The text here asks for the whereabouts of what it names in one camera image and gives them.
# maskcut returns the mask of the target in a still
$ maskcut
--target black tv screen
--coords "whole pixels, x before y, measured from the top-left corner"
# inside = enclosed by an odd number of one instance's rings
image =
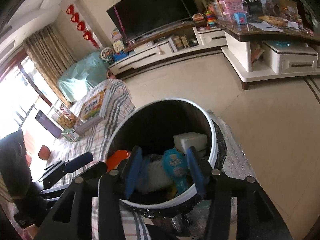
[[[194,0],[182,0],[190,15],[198,13]],[[121,0],[115,4],[121,23],[114,7],[107,10],[123,37],[130,41],[161,26],[190,19],[181,0]]]

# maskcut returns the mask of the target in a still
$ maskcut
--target white bin rim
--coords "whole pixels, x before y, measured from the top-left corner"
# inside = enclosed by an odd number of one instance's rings
[[[211,137],[212,137],[212,146],[211,146],[211,151],[210,151],[210,155],[209,155],[209,163],[212,166],[212,168],[214,168],[214,165],[216,163],[217,160],[217,155],[218,155],[218,145],[217,145],[217,138],[216,138],[216,131],[213,125],[213,121],[211,119],[211,117],[209,116],[209,114],[199,105],[197,105],[196,103],[185,99],[185,98],[165,98],[165,99],[160,99],[154,102],[151,102],[149,104],[146,104],[140,108],[138,108],[137,110],[135,110],[134,112],[132,112],[131,114],[129,114],[122,122],[121,124],[119,124],[119,126],[116,128],[116,130],[114,131],[114,133],[112,134],[108,144],[107,144],[107,148],[106,148],[106,152],[109,152],[110,146],[112,141],[114,140],[114,137],[116,136],[116,134],[118,133],[118,131],[121,129],[121,127],[127,122],[128,119],[131,118],[131,116],[133,116],[134,114],[136,114],[138,111],[141,111],[142,109],[154,104],[154,103],[158,103],[158,102],[162,102],[162,101],[183,101],[186,103],[189,103],[193,106],[195,106],[196,108],[198,108],[203,114],[204,116],[207,118],[207,121],[210,125],[210,130],[211,130]],[[194,195],[196,195],[197,191],[196,191],[196,186],[195,184],[193,184],[190,188],[188,188],[184,193],[182,193],[181,195],[177,196],[176,198],[173,198],[172,200],[168,200],[166,202],[162,202],[159,204],[151,204],[151,205],[143,205],[143,204],[138,204],[138,203],[134,203],[131,202],[129,200],[123,200],[120,199],[123,203],[132,206],[132,207],[136,207],[136,208],[143,208],[143,209],[164,209],[164,208],[170,208],[170,207],[174,207],[177,206],[185,201],[187,201],[188,199],[192,198]]]

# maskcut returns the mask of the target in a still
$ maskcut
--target drawer handle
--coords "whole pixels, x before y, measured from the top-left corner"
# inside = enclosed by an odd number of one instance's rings
[[[313,64],[292,64],[291,67],[312,67]]]
[[[143,59],[145,59],[145,58],[151,57],[151,56],[156,55],[156,54],[157,54],[157,53],[152,53],[152,54],[150,54],[150,55],[148,55],[148,56],[145,56],[145,57],[142,57],[142,58],[140,58],[140,59],[134,60],[133,62],[130,62],[130,63],[128,63],[127,65],[121,66],[121,67],[119,68],[119,70],[122,69],[122,68],[124,68],[124,67],[126,67],[126,66],[129,66],[129,65],[132,64],[132,63],[136,63],[136,62],[138,62],[138,61],[140,61],[140,60],[143,60]]]
[[[212,40],[216,40],[216,39],[221,39],[221,38],[224,38],[223,36],[220,36],[220,37],[213,37],[211,38]]]

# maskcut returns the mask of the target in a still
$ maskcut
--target pink box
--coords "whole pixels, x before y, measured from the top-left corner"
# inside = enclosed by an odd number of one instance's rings
[[[243,11],[242,0],[220,0],[219,3],[225,12],[240,12]]]

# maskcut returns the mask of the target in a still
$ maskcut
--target red paper decoration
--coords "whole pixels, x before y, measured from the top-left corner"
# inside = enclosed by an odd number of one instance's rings
[[[66,13],[73,15],[74,12],[75,12],[75,7],[73,6],[73,4],[69,5],[68,9],[66,10]]]
[[[83,35],[83,38],[87,41],[91,41],[93,46],[95,46],[96,48],[100,48],[98,43],[94,40],[94,38],[92,37],[92,32],[91,31],[86,31]]]
[[[81,21],[78,23],[77,30],[82,31],[82,32],[85,31],[85,22],[84,21]]]
[[[80,20],[79,13],[78,12],[74,13],[74,15],[71,17],[71,21],[74,23],[78,23],[79,20]]]
[[[72,15],[71,17],[71,22],[77,23],[77,30],[84,32],[83,38],[87,41],[91,41],[91,43],[93,44],[93,46],[95,46],[96,48],[100,48],[100,46],[98,45],[98,43],[94,40],[92,32],[88,31],[86,29],[85,26],[85,22],[84,21],[80,21],[80,15],[78,12],[74,12],[75,8],[74,5],[71,4],[69,5],[68,9],[66,10],[67,14]]]
[[[83,37],[85,40],[87,41],[90,41],[92,39],[92,33],[91,31],[86,31],[84,34],[83,34]]]

